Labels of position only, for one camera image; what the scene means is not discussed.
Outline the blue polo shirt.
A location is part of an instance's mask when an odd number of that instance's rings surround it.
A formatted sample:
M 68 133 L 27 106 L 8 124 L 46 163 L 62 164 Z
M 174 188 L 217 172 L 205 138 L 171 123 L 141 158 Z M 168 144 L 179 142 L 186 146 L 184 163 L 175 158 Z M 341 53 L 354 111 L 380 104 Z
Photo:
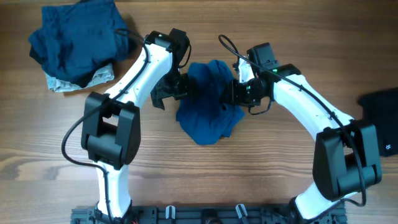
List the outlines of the blue polo shirt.
M 176 121 L 198 145 L 230 137 L 245 113 L 239 106 L 220 101 L 226 85 L 234 80 L 227 64 L 221 60 L 192 63 L 188 78 L 195 84 L 195 96 L 180 101 Z

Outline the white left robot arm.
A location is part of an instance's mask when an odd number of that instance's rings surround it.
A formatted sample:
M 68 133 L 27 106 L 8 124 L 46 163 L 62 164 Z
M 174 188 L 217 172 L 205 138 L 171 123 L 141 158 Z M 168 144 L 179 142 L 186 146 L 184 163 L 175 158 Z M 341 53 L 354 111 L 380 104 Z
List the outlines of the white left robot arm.
M 96 167 L 100 193 L 90 222 L 132 223 L 128 172 L 141 143 L 140 109 L 147 98 L 153 107 L 163 109 L 164 98 L 181 100 L 192 94 L 187 74 L 180 73 L 181 61 L 191 50 L 182 30 L 152 31 L 122 79 L 105 93 L 87 97 L 81 146 Z

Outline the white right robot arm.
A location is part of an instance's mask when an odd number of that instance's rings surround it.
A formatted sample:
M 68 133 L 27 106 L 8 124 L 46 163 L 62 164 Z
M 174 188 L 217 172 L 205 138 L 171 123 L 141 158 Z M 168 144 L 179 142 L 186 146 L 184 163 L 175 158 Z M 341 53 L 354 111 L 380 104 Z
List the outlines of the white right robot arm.
M 382 179 L 375 126 L 327 102 L 292 64 L 268 70 L 242 57 L 233 67 L 239 78 L 227 86 L 225 101 L 251 108 L 269 97 L 290 111 L 315 141 L 313 183 L 288 204 L 261 207 L 259 222 L 341 223 L 344 204 L 353 203 L 357 193 L 362 207 L 367 189 Z

